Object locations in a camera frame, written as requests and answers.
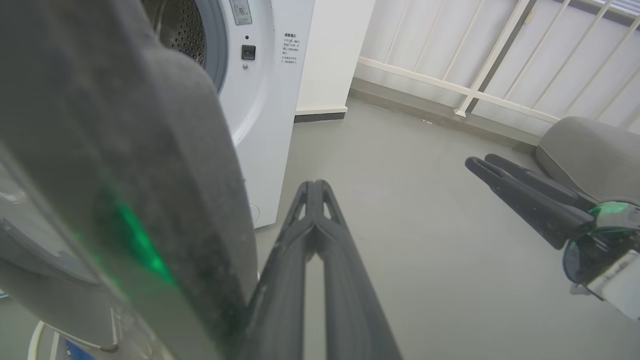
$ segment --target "white sticker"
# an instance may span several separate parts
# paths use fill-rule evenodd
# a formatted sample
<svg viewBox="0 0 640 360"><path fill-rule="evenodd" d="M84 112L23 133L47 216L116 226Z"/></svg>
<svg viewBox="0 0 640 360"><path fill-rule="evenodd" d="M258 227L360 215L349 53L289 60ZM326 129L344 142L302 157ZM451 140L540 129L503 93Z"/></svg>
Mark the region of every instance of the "white sticker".
<svg viewBox="0 0 640 360"><path fill-rule="evenodd" d="M234 13L236 25L251 24L251 11L249 10L249 2L247 0L229 0L231 10Z"/></svg>
<svg viewBox="0 0 640 360"><path fill-rule="evenodd" d="M298 55L300 53L300 40L298 36L292 33L285 33L282 40L282 55L280 62L285 64L298 63Z"/></svg>

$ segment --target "white wall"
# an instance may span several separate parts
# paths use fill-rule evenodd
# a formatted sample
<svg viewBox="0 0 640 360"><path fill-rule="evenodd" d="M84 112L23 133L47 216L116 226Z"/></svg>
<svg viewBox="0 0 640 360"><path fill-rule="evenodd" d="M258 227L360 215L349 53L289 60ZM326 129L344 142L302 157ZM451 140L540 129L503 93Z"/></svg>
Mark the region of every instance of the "white wall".
<svg viewBox="0 0 640 360"><path fill-rule="evenodd" d="M413 70L442 0L408 1L407 15L398 28L397 40L391 50L393 34L405 0L377 1L361 56L384 62L389 54L389 65ZM418 64L415 72L442 78L479 2L480 0L447 0L445 2L441 18L431 36L429 51ZM516 0L485 0L477 22L472 27L446 81L466 87L471 85L515 5ZM487 94L504 97L560 7L561 4L553 0L537 1L532 14L486 89ZM533 107L551 77L567 59L569 52L594 18L593 14L569 6L546 43L540 47L538 55L509 100L526 107ZM567 107L627 29L625 26L602 19L536 109L558 118L569 115L596 118L611 96L640 64L640 32L638 31L635 31L620 48L617 55L588 87L580 100L571 109ZM459 106L463 98L463 95L456 92L362 64L358 64L355 77L453 108ZM640 94L640 76L633 80L627 90L616 99L599 120L615 126L629 117L636 119L640 115L638 94ZM542 135L551 126L540 119L484 101L478 102L473 113L536 135ZM638 122L629 128L630 131L638 129L640 129Z"/></svg>
<svg viewBox="0 0 640 360"><path fill-rule="evenodd" d="M375 0L316 0L297 115L345 112Z"/></svg>

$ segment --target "washing machine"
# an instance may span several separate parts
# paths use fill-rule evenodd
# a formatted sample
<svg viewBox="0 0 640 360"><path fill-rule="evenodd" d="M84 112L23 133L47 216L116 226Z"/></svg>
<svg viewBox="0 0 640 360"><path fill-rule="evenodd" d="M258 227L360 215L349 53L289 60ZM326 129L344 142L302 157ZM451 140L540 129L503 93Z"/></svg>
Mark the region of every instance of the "washing machine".
<svg viewBox="0 0 640 360"><path fill-rule="evenodd" d="M314 0L144 0L160 42L218 89L254 227L275 222Z"/></svg>

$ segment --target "gray floor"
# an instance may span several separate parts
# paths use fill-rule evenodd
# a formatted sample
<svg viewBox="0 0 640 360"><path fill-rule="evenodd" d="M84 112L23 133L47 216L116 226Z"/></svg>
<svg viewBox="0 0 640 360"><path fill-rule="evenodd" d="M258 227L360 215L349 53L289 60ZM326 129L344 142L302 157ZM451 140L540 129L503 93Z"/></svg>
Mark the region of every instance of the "gray floor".
<svg viewBox="0 0 640 360"><path fill-rule="evenodd" d="M464 167L528 156L349 100L344 120L296 124L278 223L298 185L327 180L405 359L638 359L640 326L570 295L554 250ZM322 264L308 267L305 358L324 358Z"/></svg>

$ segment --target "baseboard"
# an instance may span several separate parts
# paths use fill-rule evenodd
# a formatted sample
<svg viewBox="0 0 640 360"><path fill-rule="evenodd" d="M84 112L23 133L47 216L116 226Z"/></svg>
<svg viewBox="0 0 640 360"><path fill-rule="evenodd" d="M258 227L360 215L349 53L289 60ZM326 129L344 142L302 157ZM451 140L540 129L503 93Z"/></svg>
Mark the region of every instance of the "baseboard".
<svg viewBox="0 0 640 360"><path fill-rule="evenodd" d="M349 109L346 106L336 106L334 108L301 108L296 109L296 116L345 113L347 110Z"/></svg>
<svg viewBox="0 0 640 360"><path fill-rule="evenodd" d="M308 114L308 115L296 115L293 122L313 122L313 121L327 121L344 119L344 112L342 113L326 113L326 114Z"/></svg>
<svg viewBox="0 0 640 360"><path fill-rule="evenodd" d="M349 96L381 108L427 120L438 126L468 133L518 152L532 154L540 142L540 137L525 131L471 113L461 117L455 115L454 108L450 106L361 79L353 79Z"/></svg>

